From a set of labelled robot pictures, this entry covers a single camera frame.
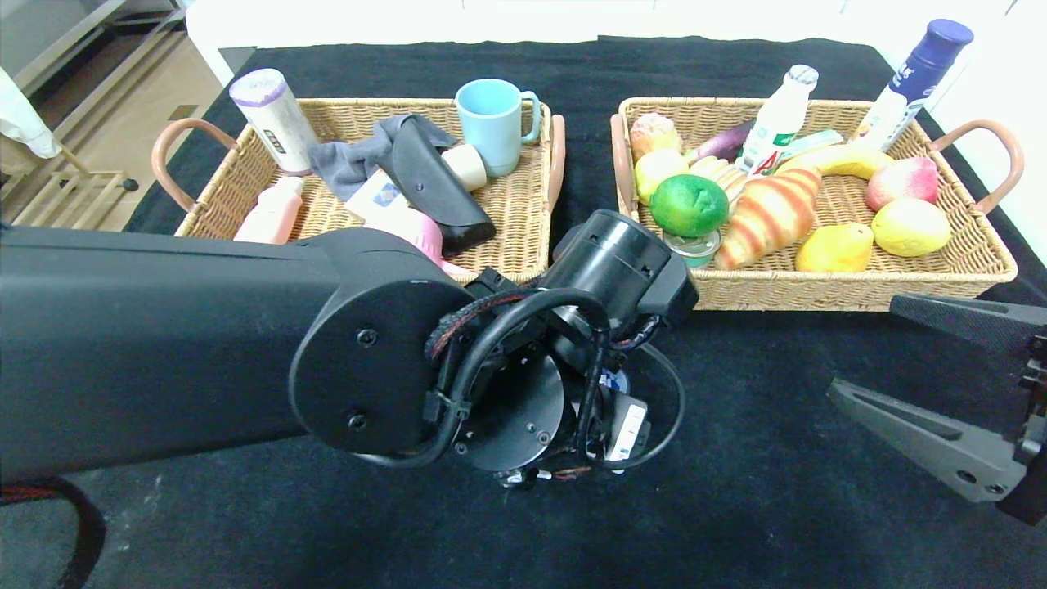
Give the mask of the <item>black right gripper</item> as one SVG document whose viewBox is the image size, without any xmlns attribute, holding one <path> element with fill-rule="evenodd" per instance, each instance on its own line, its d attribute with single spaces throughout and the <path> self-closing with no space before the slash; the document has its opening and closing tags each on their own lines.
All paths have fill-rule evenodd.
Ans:
<svg viewBox="0 0 1047 589">
<path fill-rule="evenodd" d="M 1046 376 L 1044 307 L 897 294 L 890 313 L 1011 357 L 1029 357 L 1018 377 L 1027 394 L 1018 438 L 949 418 L 834 378 L 834 406 L 971 502 L 992 502 L 1029 526 L 1045 521 Z"/>
</svg>

